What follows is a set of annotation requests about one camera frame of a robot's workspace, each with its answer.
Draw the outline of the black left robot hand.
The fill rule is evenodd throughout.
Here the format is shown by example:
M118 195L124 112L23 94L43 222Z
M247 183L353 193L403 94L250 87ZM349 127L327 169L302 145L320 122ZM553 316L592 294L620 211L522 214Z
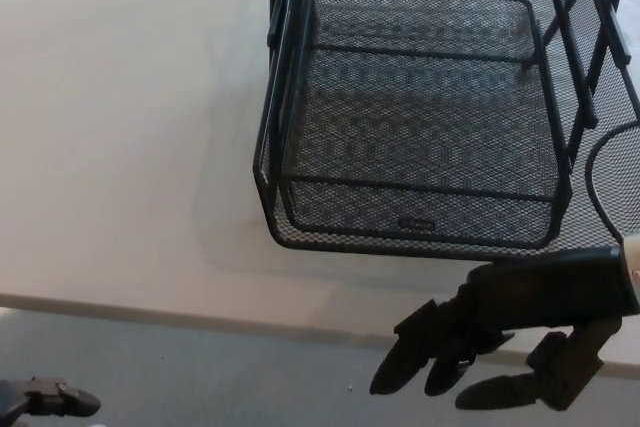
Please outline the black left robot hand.
M101 408L96 396L71 387L62 379L33 377L24 383L22 390L27 397L25 413L32 416L86 418Z

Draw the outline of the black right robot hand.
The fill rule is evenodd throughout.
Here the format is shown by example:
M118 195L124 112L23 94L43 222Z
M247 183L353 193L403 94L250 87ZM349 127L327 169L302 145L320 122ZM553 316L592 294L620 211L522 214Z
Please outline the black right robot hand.
M618 247L484 264L469 272L450 300L429 300L395 327L397 340L369 392L394 394L428 368L425 394L442 395L515 331L545 328L547 334L526 357L528 372L471 385L455 405L489 411L542 402L565 411L601 369L599 352L620 330L623 317L638 307Z

